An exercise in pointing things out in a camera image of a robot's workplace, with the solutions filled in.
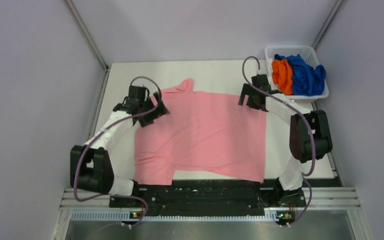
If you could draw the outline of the pink t shirt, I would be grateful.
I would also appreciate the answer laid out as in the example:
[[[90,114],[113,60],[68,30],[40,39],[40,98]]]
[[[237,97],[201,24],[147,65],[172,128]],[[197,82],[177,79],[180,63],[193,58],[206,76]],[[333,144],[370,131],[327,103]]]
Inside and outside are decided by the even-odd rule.
[[[264,180],[264,111],[239,105],[237,95],[195,91],[193,79],[164,89],[162,101],[169,113],[135,132],[136,182],[170,185],[176,171]]]

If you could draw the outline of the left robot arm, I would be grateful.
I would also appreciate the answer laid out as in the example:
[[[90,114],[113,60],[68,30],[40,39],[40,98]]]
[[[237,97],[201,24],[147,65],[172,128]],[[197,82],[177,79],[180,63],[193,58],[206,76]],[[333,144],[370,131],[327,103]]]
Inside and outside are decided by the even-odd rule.
[[[110,155],[122,136],[135,125],[146,127],[159,117],[169,114],[163,103],[162,91],[150,94],[147,87],[131,85],[128,95],[112,109],[99,131],[82,145],[70,151],[70,185],[100,195],[121,196],[129,207],[140,202],[140,193],[132,179],[117,177]]]

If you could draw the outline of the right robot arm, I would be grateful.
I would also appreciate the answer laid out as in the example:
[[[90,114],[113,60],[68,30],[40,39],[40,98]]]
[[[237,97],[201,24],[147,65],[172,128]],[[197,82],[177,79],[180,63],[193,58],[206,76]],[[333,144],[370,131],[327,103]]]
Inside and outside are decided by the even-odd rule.
[[[304,178],[313,174],[317,160],[332,151],[327,114],[323,110],[303,107],[280,90],[273,90],[265,74],[245,81],[238,104],[274,114],[289,125],[291,158],[277,178],[281,187],[273,192],[274,202],[287,206],[294,198],[292,191],[300,189]]]

